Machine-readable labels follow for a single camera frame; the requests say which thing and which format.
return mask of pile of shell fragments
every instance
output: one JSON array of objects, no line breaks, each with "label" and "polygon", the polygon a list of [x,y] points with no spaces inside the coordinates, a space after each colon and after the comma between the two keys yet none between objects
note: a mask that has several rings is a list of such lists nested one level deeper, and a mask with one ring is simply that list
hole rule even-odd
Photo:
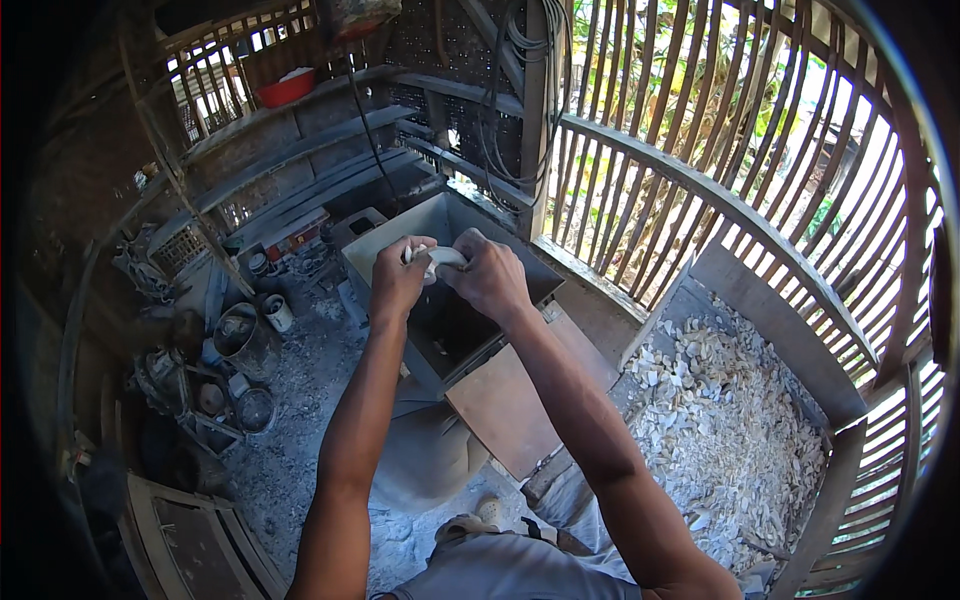
[{"label": "pile of shell fragments", "polygon": [[643,390],[628,423],[694,541],[738,573],[770,558],[758,545],[795,549],[826,455],[787,390],[808,392],[773,345],[722,301],[713,305],[736,337],[719,316],[658,322],[676,354],[642,348],[628,363]]}]

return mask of black cable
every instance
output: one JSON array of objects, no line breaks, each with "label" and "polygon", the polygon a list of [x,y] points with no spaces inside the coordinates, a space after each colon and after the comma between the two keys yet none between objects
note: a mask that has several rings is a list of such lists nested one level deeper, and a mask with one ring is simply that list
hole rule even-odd
[{"label": "black cable", "polygon": [[[490,171],[492,169],[495,176],[513,183],[514,185],[534,184],[536,186],[540,184],[545,177],[547,177],[550,172],[549,164],[553,157],[553,145],[560,129],[561,119],[563,114],[569,110],[570,95],[572,93],[570,80],[573,70],[572,32],[569,17],[567,16],[563,5],[556,0],[543,0],[543,9],[547,21],[547,38],[534,41],[526,36],[521,35],[516,28],[516,15],[519,12],[522,4],[523,3],[521,0],[514,0],[504,12],[500,27],[497,30],[497,40],[493,49],[491,83],[485,90],[484,97],[481,99],[481,107],[478,110],[477,119],[478,137],[485,159],[484,175],[487,179],[487,188],[490,191],[492,198],[502,208],[509,212],[513,212],[514,214],[530,210],[532,206],[517,209],[512,204],[497,197],[496,192],[493,191],[491,186]],[[557,35],[561,33],[561,27],[564,28],[563,33],[565,34],[566,49],[563,72],[565,81],[564,104],[562,108],[557,106],[560,99],[560,81],[556,72],[557,48],[555,44]],[[513,43],[514,54],[524,62],[530,63],[539,62],[541,60],[545,61],[546,78],[544,83],[546,90],[550,92],[547,96],[547,102],[552,104],[552,107],[548,108],[546,111],[546,125],[549,129],[549,134],[547,135],[547,147],[545,149],[546,152],[538,160],[536,172],[533,175],[526,177],[514,177],[510,173],[510,170],[503,162],[502,153],[500,153],[499,145],[496,139],[497,132],[499,131],[499,116],[496,110],[496,98],[499,93],[500,53],[503,49],[505,37],[509,37],[511,39],[511,42]],[[543,54],[538,59],[531,59],[525,54],[521,55],[519,50],[523,50],[524,53],[542,50]]]},{"label": "black cable", "polygon": [[356,102],[357,110],[360,111],[360,120],[363,121],[363,129],[367,132],[367,139],[370,141],[370,149],[373,150],[373,159],[376,160],[376,166],[380,167],[380,173],[383,174],[383,179],[387,180],[387,185],[390,186],[390,193],[394,195],[394,202],[396,203],[397,210],[399,210],[400,200],[396,195],[396,188],[394,187],[394,183],[390,181],[387,170],[383,168],[383,163],[380,162],[380,153],[376,150],[376,142],[373,141],[370,123],[367,122],[367,113],[363,110],[363,105],[360,104],[360,90],[357,89],[357,82],[353,79],[352,61],[347,65],[347,77],[350,79],[350,88],[353,90],[353,101]]}]

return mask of hand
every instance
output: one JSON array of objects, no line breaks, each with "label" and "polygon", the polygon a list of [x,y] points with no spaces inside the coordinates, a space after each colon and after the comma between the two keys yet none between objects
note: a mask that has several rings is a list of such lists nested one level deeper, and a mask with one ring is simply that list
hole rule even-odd
[{"label": "hand", "polygon": [[477,228],[460,234],[453,248],[467,259],[458,270],[437,267],[437,276],[446,281],[473,308],[487,315],[504,331],[518,316],[536,313],[527,292],[523,263],[509,246],[487,239]]},{"label": "hand", "polygon": [[420,244],[432,248],[437,245],[437,240],[422,235],[404,235],[377,253],[370,296],[371,325],[394,319],[406,323],[410,309],[417,303],[423,289],[423,273],[430,266],[430,255],[424,252],[405,265],[403,251]]}]

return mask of red bowl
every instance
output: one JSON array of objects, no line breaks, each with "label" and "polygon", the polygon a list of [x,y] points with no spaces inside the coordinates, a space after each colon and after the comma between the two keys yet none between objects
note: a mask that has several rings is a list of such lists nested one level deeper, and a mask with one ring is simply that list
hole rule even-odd
[{"label": "red bowl", "polygon": [[316,73],[316,69],[310,69],[309,72],[285,82],[265,85],[256,90],[256,95],[259,96],[260,101],[266,108],[282,107],[288,102],[293,102],[310,93],[310,90],[313,89]]}]

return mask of gray shirt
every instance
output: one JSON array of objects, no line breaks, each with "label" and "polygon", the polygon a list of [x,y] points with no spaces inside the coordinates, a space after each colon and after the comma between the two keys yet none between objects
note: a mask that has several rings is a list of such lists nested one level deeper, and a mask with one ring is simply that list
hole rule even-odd
[{"label": "gray shirt", "polygon": [[438,545],[426,570],[392,594],[400,600],[639,600],[640,588],[583,566],[547,541],[476,533]]}]

